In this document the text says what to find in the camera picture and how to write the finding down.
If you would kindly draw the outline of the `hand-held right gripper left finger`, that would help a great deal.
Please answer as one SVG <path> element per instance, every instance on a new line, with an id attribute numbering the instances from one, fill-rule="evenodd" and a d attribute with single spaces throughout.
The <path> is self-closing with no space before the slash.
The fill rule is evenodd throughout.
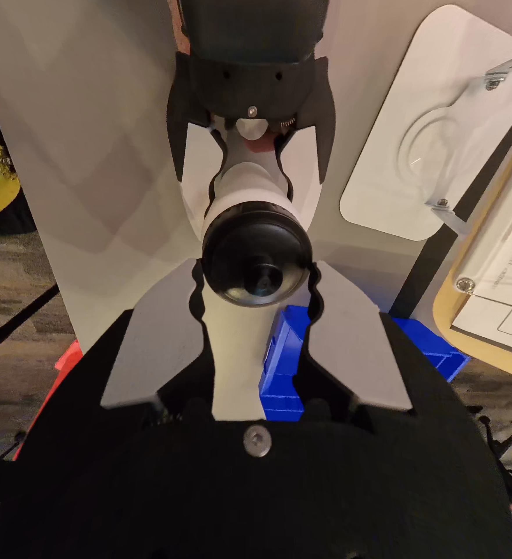
<path id="1" fill-rule="evenodd" d="M 193 399 L 211 409 L 215 363 L 204 322 L 201 262 L 187 259 L 135 304 L 100 404 L 152 404 L 180 415 Z"/>

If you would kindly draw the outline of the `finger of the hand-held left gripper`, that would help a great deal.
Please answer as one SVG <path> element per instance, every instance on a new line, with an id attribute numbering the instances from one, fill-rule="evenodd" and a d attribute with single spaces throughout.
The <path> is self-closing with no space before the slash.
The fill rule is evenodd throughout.
<path id="1" fill-rule="evenodd" d="M 194 123 L 187 127 L 183 164 L 183 202 L 196 236 L 211 204 L 215 178 L 221 173 L 227 157 L 227 146 L 219 130 Z"/>
<path id="2" fill-rule="evenodd" d="M 290 202 L 303 229 L 309 229 L 322 191 L 315 126 L 294 130 L 277 150 Z"/>

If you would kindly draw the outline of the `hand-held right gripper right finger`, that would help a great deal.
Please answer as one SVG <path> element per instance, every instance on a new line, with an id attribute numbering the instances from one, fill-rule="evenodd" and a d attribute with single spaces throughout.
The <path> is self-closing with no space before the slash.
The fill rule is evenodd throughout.
<path id="1" fill-rule="evenodd" d="M 310 323 L 293 380 L 303 415 L 413 409 L 378 306 L 323 261 L 312 263 L 308 290 Z"/>

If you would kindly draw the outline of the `blue plastic bin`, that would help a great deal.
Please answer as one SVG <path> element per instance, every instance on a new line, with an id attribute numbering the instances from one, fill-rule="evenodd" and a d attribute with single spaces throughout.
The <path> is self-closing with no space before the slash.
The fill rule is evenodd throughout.
<path id="1" fill-rule="evenodd" d="M 452 382 L 469 363 L 470 357 L 415 319 L 393 318 L 443 378 Z M 308 307 L 287 305 L 275 317 L 263 361 L 258 392 L 266 420 L 297 422 L 303 404 L 294 389 L 293 376 L 299 365 L 302 343 L 310 318 Z"/>

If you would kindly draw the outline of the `black bottle lid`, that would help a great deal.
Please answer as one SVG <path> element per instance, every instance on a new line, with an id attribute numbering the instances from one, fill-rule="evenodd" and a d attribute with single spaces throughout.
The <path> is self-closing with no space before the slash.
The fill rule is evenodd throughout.
<path id="1" fill-rule="evenodd" d="M 211 220 L 202 243 L 202 270 L 211 290 L 243 307 L 288 299 L 308 279 L 313 250 L 287 209 L 241 202 Z"/>

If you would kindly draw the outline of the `orange traffic cone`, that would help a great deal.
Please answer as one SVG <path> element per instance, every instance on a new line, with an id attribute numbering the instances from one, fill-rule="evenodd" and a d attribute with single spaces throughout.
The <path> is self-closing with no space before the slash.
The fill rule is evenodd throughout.
<path id="1" fill-rule="evenodd" d="M 21 447 L 24 444 L 26 437 L 30 434 L 32 428 L 35 426 L 36 422 L 38 421 L 38 417 L 41 415 L 43 410 L 45 409 L 46 405 L 55 394 L 57 389 L 60 387 L 64 379 L 70 374 L 71 370 L 76 366 L 76 364 L 83 358 L 83 352 L 79 345 L 78 340 L 72 342 L 69 348 L 64 352 L 64 354 L 57 360 L 55 364 L 55 369 L 57 370 L 57 377 L 50 388 L 41 408 L 39 409 L 37 415 L 35 416 L 31 426 L 29 427 L 26 435 L 23 436 L 22 442 L 18 444 L 17 449 L 15 450 L 15 454 L 12 461 L 16 461 L 19 454 L 21 453 Z"/>

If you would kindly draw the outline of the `wooden display board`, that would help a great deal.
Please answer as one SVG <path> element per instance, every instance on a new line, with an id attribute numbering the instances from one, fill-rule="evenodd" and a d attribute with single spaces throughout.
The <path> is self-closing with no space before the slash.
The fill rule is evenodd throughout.
<path id="1" fill-rule="evenodd" d="M 457 267 L 472 244 L 486 215 L 510 178 L 511 173 L 512 145 L 505 152 L 503 161 L 491 177 L 488 186 L 466 221 L 469 233 L 461 240 L 455 241 L 449 252 L 451 266 L 448 268 L 448 274 L 434 297 L 432 315 L 435 329 L 447 342 L 462 353 L 470 355 L 473 359 L 512 375 L 512 353 L 510 351 L 451 329 L 457 312 L 467 301 L 466 294 L 455 289 Z"/>

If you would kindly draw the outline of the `clear round stand foot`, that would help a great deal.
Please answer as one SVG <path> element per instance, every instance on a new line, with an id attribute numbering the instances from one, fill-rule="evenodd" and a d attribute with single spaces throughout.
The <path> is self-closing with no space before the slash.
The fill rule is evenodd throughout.
<path id="1" fill-rule="evenodd" d="M 450 104 L 413 122 L 399 146 L 401 177 L 432 213 L 449 219 L 511 127 L 512 58 L 469 78 Z"/>

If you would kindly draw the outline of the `printed paper sheet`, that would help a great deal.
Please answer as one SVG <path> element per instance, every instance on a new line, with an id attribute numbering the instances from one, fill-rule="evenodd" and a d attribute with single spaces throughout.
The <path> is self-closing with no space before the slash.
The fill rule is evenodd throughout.
<path id="1" fill-rule="evenodd" d="M 512 176 L 485 217 L 455 278 L 472 283 L 451 329 L 512 352 Z"/>

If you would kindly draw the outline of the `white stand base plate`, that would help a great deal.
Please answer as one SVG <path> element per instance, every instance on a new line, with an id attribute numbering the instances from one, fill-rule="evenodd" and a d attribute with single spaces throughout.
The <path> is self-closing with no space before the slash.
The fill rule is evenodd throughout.
<path id="1" fill-rule="evenodd" d="M 453 4 L 415 32 L 340 199 L 343 218 L 412 241 L 442 222 L 399 172 L 398 151 L 421 115 L 447 106 L 465 82 L 512 58 L 512 36 Z"/>

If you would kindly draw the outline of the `white stand post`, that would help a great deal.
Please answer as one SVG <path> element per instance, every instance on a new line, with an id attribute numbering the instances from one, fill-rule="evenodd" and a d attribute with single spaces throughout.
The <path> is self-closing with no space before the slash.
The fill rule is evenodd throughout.
<path id="1" fill-rule="evenodd" d="M 428 205 L 431 212 L 458 237 L 468 236 L 471 227 L 468 223 L 460 219 L 450 208 L 447 199 L 439 199 L 436 203 Z"/>

